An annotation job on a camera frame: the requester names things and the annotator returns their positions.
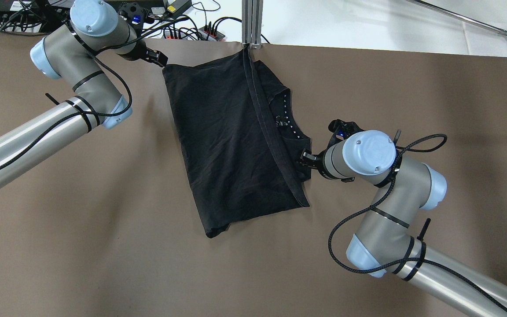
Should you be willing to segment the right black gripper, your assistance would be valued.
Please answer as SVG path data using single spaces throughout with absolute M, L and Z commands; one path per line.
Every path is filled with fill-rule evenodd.
M 312 170 L 318 170 L 320 175 L 326 179 L 336 180 L 338 177 L 332 175 L 332 173 L 326 168 L 325 164 L 326 151 L 322 151 L 317 155 L 313 155 L 310 151 L 302 151 L 298 164 Z

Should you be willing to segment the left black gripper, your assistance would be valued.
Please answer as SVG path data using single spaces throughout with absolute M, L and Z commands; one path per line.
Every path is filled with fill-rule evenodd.
M 124 59 L 128 61 L 142 59 L 161 68 L 165 67 L 168 62 L 168 57 L 163 54 L 163 52 L 148 49 L 146 42 L 143 39 L 138 40 L 138 42 L 135 43 L 134 48 L 130 52 L 127 52 L 127 54 L 124 54 Z

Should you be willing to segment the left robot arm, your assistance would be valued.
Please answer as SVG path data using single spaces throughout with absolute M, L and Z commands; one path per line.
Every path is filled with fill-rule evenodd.
M 113 50 L 128 61 L 164 67 L 168 57 L 149 48 L 133 24 L 104 0 L 76 0 L 63 26 L 31 50 L 33 64 L 48 78 L 64 80 L 73 96 L 0 136 L 0 189 L 84 134 L 111 129 L 132 115 L 126 82 L 97 57 Z

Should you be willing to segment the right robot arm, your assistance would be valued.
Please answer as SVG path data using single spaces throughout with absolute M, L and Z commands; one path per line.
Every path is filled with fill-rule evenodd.
M 406 155 L 411 148 L 378 130 L 338 129 L 320 154 L 302 151 L 300 164 L 324 178 L 360 178 L 378 189 L 369 207 L 342 220 L 364 217 L 346 249 L 352 267 L 342 267 L 376 278 L 392 273 L 471 317 L 506 317 L 507 286 L 429 247 L 429 221 L 418 237 L 408 234 L 417 213 L 437 207 L 447 192 L 442 174 Z

